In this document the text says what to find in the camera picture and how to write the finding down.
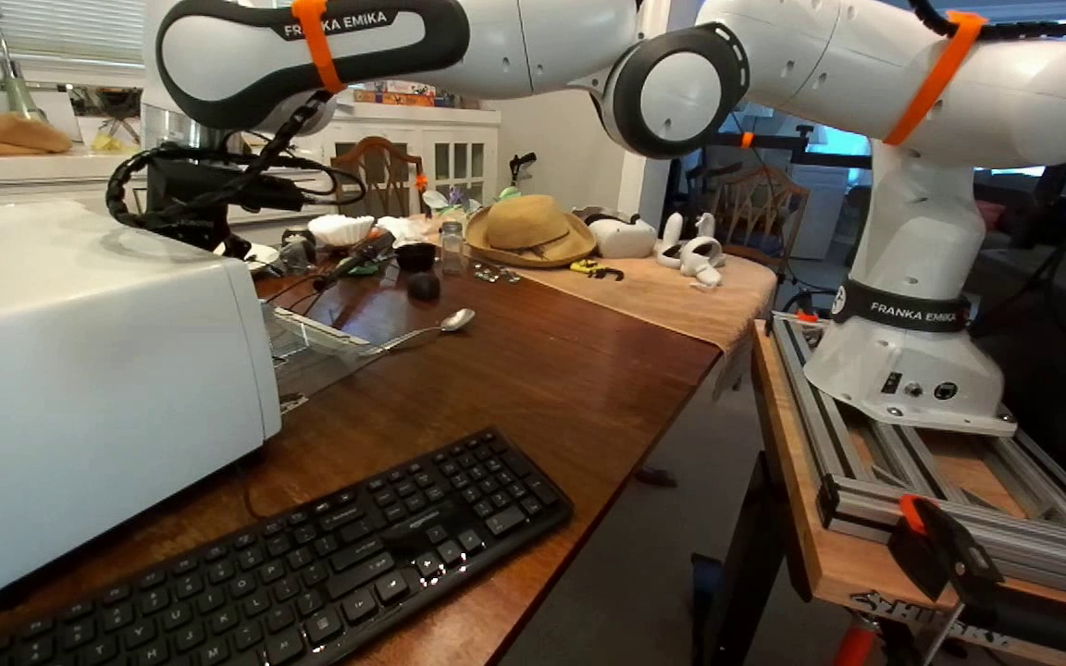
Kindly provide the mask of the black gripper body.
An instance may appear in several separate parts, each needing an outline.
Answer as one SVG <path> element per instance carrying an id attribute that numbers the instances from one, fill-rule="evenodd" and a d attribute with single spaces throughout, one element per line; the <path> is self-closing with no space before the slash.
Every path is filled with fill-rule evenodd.
<path id="1" fill-rule="evenodd" d="M 150 166 L 146 228 L 220 255 L 248 255 L 225 213 L 246 195 L 251 173 L 228 163 L 208 163 L 196 154 L 157 157 Z"/>

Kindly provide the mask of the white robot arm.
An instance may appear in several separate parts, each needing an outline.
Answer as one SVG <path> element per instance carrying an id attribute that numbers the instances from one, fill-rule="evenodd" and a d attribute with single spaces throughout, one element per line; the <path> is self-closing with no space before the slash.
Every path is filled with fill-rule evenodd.
<path id="1" fill-rule="evenodd" d="M 1014 429 L 1003 372 L 966 335 L 972 173 L 1066 163 L 1066 28 L 923 0 L 702 0 L 694 28 L 648 38 L 637 0 L 173 0 L 152 60 L 210 131 L 412 77 L 469 97 L 583 89 L 641 157 L 706 144 L 742 103 L 864 133 L 870 219 L 805 377 L 894 427 Z"/>

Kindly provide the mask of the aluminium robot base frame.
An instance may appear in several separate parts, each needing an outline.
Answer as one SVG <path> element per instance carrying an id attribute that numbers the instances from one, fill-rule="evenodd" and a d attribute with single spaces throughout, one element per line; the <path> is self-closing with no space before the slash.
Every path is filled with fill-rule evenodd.
<path id="1" fill-rule="evenodd" d="M 1066 472 L 1024 433 L 966 438 L 873 421 L 817 393 L 805 364 L 817 325 L 761 325 L 786 368 L 816 466 L 822 527 L 885 540 L 902 496 L 963 522 L 1006 578 L 1066 591 Z"/>

